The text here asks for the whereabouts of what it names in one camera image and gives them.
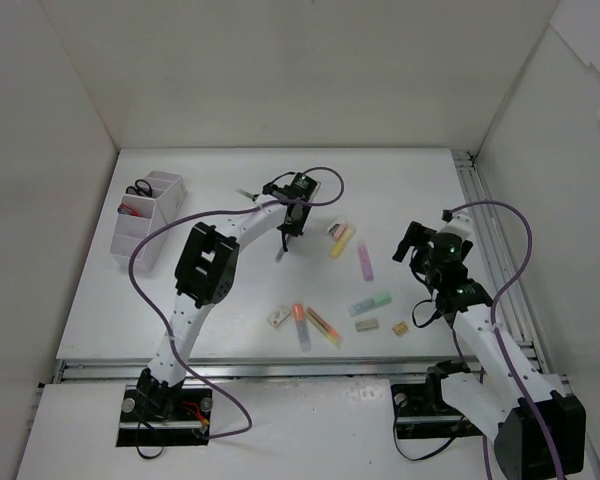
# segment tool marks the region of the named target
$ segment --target white organizer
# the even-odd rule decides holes
[[[180,175],[153,171],[145,176],[153,189],[152,197],[141,197],[125,193],[120,203],[132,208],[139,217],[118,214],[111,241],[111,255],[126,267],[129,257],[138,244],[150,233],[175,220],[182,201],[187,196],[184,181]],[[138,258],[135,268],[142,272],[150,271],[156,263],[167,234],[158,236],[146,245]]]

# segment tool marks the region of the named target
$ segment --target bolt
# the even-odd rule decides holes
[[[131,413],[131,412],[133,412],[133,409],[135,408],[135,406],[136,406],[136,401],[133,398],[131,398],[131,397],[125,398],[122,401],[122,412],[123,413]]]
[[[407,404],[407,396],[404,393],[396,393],[395,397],[393,397],[393,401],[398,406],[404,406]]]
[[[204,413],[209,413],[211,411],[211,407],[213,407],[213,400],[210,397],[204,397],[200,400],[200,411]]]

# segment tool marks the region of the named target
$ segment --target scissors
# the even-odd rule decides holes
[[[153,188],[151,188],[151,184],[143,179],[136,180],[133,185],[129,185],[124,193],[129,193],[129,190],[131,190],[132,195],[135,193],[139,197],[151,198],[153,196]]]

